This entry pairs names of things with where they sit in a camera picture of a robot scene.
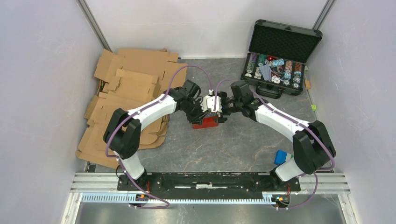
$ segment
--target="poker chip case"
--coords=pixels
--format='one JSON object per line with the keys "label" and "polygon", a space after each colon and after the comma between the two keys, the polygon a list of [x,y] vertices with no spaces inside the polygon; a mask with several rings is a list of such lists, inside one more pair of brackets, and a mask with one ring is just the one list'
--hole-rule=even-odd
{"label": "poker chip case", "polygon": [[320,40],[319,30],[258,20],[241,79],[255,85],[262,96],[299,95],[303,91],[304,63]]}

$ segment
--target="black case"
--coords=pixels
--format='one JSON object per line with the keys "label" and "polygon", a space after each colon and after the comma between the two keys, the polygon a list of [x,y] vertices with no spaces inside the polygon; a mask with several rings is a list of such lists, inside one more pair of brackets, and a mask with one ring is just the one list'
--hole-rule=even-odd
{"label": "black case", "polygon": [[[262,96],[280,98],[282,93],[287,93],[293,96],[299,95],[303,91],[304,85],[304,63],[307,62],[309,56],[312,54],[320,40],[322,40],[322,32],[319,30],[294,27],[266,20],[258,20],[255,23],[252,40],[249,46],[249,53],[247,55],[241,79],[246,80],[251,85],[257,86],[256,92]],[[295,64],[301,63],[301,82],[299,88],[293,88],[292,84],[286,86],[283,82],[276,84],[271,82],[271,80],[265,81],[263,77],[261,77],[261,80],[254,78],[253,75],[252,77],[246,77],[245,74],[247,72],[251,53],[282,58],[285,62],[292,61],[293,71],[291,72],[291,80],[293,80],[294,77]],[[255,74],[258,60],[259,57],[257,57],[255,61],[254,71],[252,74]]]}

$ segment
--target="case lid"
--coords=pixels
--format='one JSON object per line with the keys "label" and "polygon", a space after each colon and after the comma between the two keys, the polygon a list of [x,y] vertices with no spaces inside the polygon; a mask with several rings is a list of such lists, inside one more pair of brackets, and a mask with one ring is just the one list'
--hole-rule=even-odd
{"label": "case lid", "polygon": [[257,20],[249,51],[306,63],[320,40],[319,30]]}

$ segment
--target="cardboard pile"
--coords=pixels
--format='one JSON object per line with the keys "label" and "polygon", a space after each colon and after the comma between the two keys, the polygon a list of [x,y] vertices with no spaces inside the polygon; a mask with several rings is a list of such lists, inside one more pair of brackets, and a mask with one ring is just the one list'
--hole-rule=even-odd
{"label": "cardboard pile", "polygon": [[[105,156],[103,135],[113,112],[142,106],[161,95],[169,86],[177,69],[186,65],[177,63],[178,54],[141,49],[119,49],[117,54],[103,50],[94,77],[99,79],[99,90],[84,118],[86,129],[76,155],[78,158],[110,168],[118,166],[114,158]],[[171,88],[182,86],[186,69],[173,80]],[[168,130],[168,116],[164,116],[142,130],[139,149],[160,146]]]}

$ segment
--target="case handle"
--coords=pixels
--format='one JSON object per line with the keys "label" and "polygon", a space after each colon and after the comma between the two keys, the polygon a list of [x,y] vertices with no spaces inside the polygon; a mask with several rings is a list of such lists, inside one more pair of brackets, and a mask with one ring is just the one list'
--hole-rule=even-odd
{"label": "case handle", "polygon": [[284,91],[283,89],[278,89],[277,92],[269,92],[265,90],[264,87],[261,87],[259,85],[256,87],[257,94],[265,97],[270,97],[273,99],[279,99],[282,96],[283,91]]}

